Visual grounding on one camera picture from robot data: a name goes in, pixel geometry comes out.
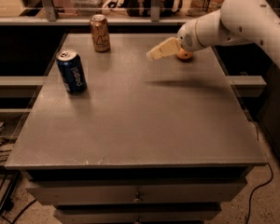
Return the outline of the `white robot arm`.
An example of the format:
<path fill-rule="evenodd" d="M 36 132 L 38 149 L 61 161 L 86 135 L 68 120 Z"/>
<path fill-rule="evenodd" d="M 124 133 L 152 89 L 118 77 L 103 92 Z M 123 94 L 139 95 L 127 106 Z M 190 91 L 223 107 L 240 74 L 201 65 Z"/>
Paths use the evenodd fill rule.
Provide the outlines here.
<path fill-rule="evenodd" d="M 221 8 L 184 23 L 147 53 L 151 61 L 212 46 L 254 43 L 280 69 L 280 18 L 266 0 L 224 0 Z"/>

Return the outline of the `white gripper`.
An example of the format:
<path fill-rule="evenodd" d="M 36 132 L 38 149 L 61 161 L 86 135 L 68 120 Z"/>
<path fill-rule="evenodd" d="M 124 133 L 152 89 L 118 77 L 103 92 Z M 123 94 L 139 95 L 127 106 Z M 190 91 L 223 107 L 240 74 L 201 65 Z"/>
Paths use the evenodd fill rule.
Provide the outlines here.
<path fill-rule="evenodd" d="M 186 51 L 196 51 L 204 49 L 201 44 L 196 28 L 198 20 L 193 19 L 184 23 L 177 32 L 177 38 L 169 37 L 159 45 L 147 52 L 146 57 L 149 61 L 158 60 L 168 56 L 176 55 L 181 47 Z"/>

